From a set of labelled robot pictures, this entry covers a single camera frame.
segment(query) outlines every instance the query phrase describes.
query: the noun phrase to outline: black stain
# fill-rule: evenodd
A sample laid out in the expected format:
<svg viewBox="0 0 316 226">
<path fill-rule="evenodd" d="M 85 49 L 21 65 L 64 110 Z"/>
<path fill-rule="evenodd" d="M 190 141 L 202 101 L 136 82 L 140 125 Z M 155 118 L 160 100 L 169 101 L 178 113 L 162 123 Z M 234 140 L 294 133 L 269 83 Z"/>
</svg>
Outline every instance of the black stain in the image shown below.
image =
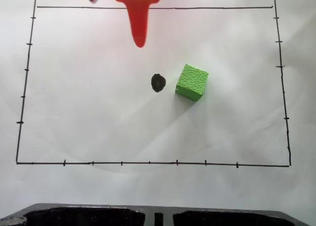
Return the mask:
<svg viewBox="0 0 316 226">
<path fill-rule="evenodd" d="M 152 87 L 155 92 L 160 92 L 166 86 L 166 79 L 160 74 L 155 74 L 152 77 Z"/>
</svg>

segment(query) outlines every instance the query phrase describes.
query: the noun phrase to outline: green foam block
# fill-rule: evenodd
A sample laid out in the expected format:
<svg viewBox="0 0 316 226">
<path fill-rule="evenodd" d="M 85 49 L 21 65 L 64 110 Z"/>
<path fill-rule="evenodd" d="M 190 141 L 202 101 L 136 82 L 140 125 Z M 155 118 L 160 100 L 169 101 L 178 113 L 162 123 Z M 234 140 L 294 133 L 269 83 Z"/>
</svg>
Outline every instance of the green foam block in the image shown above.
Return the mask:
<svg viewBox="0 0 316 226">
<path fill-rule="evenodd" d="M 192 101 L 198 101 L 202 96 L 208 73 L 186 64 L 176 87 L 176 94 Z"/>
</svg>

